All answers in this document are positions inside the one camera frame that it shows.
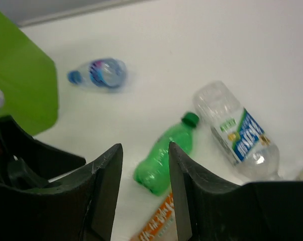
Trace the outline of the blue green label bottle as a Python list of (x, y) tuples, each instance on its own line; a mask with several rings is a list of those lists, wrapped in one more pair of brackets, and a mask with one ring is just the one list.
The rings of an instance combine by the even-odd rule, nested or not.
[(223, 82), (199, 89), (193, 104), (238, 173), (251, 181), (281, 179), (277, 145)]

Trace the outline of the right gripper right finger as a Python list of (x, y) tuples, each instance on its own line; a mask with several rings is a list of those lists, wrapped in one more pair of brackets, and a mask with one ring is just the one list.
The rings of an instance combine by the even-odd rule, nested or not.
[(303, 181), (237, 185), (168, 152), (179, 240), (303, 240)]

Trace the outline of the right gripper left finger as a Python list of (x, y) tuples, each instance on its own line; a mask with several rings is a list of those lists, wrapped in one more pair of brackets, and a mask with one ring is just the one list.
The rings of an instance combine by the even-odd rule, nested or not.
[(121, 144), (87, 162), (0, 117), (0, 240), (110, 240), (122, 165)]

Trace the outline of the green soda bottle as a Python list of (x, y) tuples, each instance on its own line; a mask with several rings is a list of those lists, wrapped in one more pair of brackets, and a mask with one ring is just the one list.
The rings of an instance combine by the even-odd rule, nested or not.
[(193, 132), (199, 117), (186, 112), (181, 121), (169, 129), (155, 142), (147, 157), (135, 168), (133, 179), (156, 196), (161, 196), (170, 185), (169, 144), (179, 145), (187, 154), (193, 149)]

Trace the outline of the blue label water bottle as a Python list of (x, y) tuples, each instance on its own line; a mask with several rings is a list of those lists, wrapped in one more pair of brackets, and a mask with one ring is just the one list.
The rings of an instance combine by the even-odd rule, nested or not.
[(87, 88), (119, 88), (126, 77), (124, 62), (114, 58), (93, 60), (67, 73), (71, 84)]

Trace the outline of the orange label tea bottle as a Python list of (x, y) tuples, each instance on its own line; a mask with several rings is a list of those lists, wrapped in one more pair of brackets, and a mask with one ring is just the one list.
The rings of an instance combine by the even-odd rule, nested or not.
[(130, 240), (178, 240), (172, 192), (168, 193), (146, 224)]

